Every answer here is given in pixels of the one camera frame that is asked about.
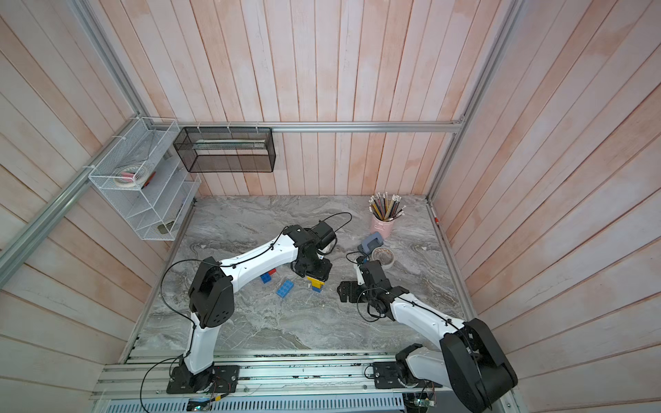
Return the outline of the yellow long lego brick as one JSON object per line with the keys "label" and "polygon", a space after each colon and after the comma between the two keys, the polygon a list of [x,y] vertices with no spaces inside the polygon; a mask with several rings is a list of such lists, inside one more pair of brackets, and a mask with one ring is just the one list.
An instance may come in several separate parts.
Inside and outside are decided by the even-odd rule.
{"label": "yellow long lego brick", "polygon": [[311,287],[321,287],[323,289],[325,285],[325,282],[323,282],[322,280],[318,280],[311,276],[307,276],[306,279],[309,280],[309,282],[311,283]]}

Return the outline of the light blue long lego brick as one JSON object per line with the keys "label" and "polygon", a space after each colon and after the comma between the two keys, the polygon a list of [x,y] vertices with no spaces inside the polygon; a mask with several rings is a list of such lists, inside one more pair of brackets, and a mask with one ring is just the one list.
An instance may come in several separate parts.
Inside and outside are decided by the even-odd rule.
{"label": "light blue long lego brick", "polygon": [[294,288],[294,282],[292,282],[291,280],[285,280],[284,282],[282,282],[282,285],[280,285],[280,287],[277,289],[276,294],[280,298],[284,299],[289,295],[289,293],[292,291],[293,288]]}

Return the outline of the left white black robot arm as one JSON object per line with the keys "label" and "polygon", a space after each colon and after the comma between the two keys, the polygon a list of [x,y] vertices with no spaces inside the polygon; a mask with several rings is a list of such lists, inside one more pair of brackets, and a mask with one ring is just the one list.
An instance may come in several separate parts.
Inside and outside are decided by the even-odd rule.
{"label": "left white black robot arm", "polygon": [[320,290],[329,278],[332,263],[327,255],[336,243],[336,232],[320,220],[312,227],[288,225],[274,239],[239,256],[197,259],[199,267],[188,292],[189,311],[175,309],[164,293],[159,294],[169,310],[190,323],[186,351],[177,358],[179,368],[194,377],[210,370],[220,325],[234,312],[234,294],[270,270],[288,264]]}

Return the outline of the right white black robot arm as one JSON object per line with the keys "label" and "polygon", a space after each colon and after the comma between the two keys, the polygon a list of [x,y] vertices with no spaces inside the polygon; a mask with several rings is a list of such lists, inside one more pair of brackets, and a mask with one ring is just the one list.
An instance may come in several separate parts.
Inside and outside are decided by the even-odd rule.
{"label": "right white black robot arm", "polygon": [[518,384],[518,376],[488,325],[478,318],[463,321],[423,303],[408,289],[393,286],[379,261],[355,266],[356,280],[341,282],[344,303],[365,304],[367,322],[390,319],[432,343],[414,343],[394,361],[376,362],[371,377],[379,389],[434,385],[453,391],[471,412],[483,412]]}

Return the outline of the white tape roll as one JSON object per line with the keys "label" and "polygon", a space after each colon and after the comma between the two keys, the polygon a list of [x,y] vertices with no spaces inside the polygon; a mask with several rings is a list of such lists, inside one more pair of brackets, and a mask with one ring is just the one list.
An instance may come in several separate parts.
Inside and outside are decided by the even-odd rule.
{"label": "white tape roll", "polygon": [[395,256],[391,249],[385,246],[380,246],[372,251],[370,260],[373,262],[378,261],[382,268],[386,270],[394,266]]}

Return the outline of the blue grey tape dispenser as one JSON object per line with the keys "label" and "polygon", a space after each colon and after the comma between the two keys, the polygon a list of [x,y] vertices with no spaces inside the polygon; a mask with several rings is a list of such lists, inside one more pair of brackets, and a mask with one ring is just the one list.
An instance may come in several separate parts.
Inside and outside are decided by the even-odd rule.
{"label": "blue grey tape dispenser", "polygon": [[368,237],[366,237],[361,244],[358,245],[357,249],[361,254],[365,256],[370,256],[374,250],[380,248],[384,245],[384,239],[380,232],[373,232]]}

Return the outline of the pink pencil cup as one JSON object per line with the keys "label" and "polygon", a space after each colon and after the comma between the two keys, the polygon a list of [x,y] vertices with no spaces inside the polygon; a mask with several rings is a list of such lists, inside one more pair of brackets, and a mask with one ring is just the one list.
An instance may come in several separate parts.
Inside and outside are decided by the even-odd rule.
{"label": "pink pencil cup", "polygon": [[394,228],[395,220],[379,220],[376,216],[372,216],[370,232],[381,235],[383,239],[388,239],[392,234],[392,229]]}

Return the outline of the bundle of coloured pencils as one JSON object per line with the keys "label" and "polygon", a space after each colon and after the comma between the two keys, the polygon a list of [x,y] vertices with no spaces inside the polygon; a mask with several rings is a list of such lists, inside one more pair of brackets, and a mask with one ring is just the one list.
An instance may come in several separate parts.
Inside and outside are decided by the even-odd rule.
{"label": "bundle of coloured pencils", "polygon": [[401,202],[401,195],[387,193],[372,195],[368,200],[372,215],[380,222],[392,222],[403,216],[406,206]]}

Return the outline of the black mesh basket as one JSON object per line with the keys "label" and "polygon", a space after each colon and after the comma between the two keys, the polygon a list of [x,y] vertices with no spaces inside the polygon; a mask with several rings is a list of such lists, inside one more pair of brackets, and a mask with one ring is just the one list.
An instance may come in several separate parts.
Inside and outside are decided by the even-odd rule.
{"label": "black mesh basket", "polygon": [[266,127],[184,127],[173,146],[192,173],[271,173],[275,143]]}

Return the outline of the tape roll on shelf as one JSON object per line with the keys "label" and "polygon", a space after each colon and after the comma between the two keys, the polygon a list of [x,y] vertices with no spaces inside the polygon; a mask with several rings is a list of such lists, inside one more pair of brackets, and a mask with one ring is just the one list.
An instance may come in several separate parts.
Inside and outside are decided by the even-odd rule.
{"label": "tape roll on shelf", "polygon": [[122,167],[112,180],[120,189],[142,188],[148,176],[148,170],[144,166],[128,165]]}

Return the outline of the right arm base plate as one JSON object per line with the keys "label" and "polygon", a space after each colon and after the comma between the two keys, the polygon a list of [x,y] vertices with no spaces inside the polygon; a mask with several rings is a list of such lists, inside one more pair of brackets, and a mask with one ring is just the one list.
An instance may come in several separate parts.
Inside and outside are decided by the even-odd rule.
{"label": "right arm base plate", "polygon": [[447,370],[442,362],[415,359],[413,361],[382,361],[372,365],[377,389],[423,388],[430,383],[449,386]]}

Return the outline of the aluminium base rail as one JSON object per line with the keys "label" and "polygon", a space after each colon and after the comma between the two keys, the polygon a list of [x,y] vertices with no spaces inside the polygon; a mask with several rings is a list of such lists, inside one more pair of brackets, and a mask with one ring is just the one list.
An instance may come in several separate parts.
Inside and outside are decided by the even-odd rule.
{"label": "aluminium base rail", "polygon": [[[165,398],[174,364],[172,351],[136,351],[123,364],[108,365],[92,391],[92,399]],[[238,366],[236,397],[360,394],[378,392],[366,378],[376,362],[395,361],[393,352],[368,350],[220,351],[218,367]]]}

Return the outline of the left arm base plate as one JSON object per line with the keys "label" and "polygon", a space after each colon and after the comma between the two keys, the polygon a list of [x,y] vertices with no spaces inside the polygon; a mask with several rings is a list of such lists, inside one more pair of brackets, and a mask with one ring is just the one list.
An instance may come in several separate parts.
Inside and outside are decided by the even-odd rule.
{"label": "left arm base plate", "polygon": [[237,390],[239,370],[238,365],[212,365],[201,373],[193,374],[185,364],[181,364],[173,369],[166,393],[234,393]]}

